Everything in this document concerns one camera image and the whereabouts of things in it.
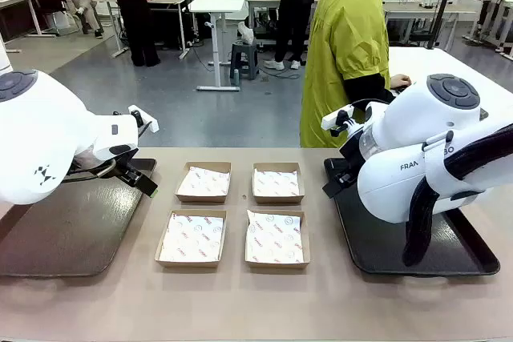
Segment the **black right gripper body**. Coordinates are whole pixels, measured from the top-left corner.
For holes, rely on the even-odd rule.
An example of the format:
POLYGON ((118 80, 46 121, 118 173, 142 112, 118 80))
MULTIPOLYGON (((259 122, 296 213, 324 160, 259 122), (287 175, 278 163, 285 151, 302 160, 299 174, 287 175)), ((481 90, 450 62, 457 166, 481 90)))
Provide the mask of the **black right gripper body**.
POLYGON ((360 150, 361 136, 362 133, 356 133, 349 138, 340 149, 342 158, 334 163, 334 167, 337 169, 337 174, 334 177, 337 183, 337 194, 356 183, 358 173, 365 163, 360 150))

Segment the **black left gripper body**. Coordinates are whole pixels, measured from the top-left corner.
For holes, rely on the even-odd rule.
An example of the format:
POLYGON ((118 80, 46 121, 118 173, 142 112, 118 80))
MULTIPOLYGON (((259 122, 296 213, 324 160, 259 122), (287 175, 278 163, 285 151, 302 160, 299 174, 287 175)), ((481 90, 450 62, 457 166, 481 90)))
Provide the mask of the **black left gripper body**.
POLYGON ((114 177, 130 187, 136 187, 141 177, 140 171, 126 159, 117 159, 114 167, 114 177))

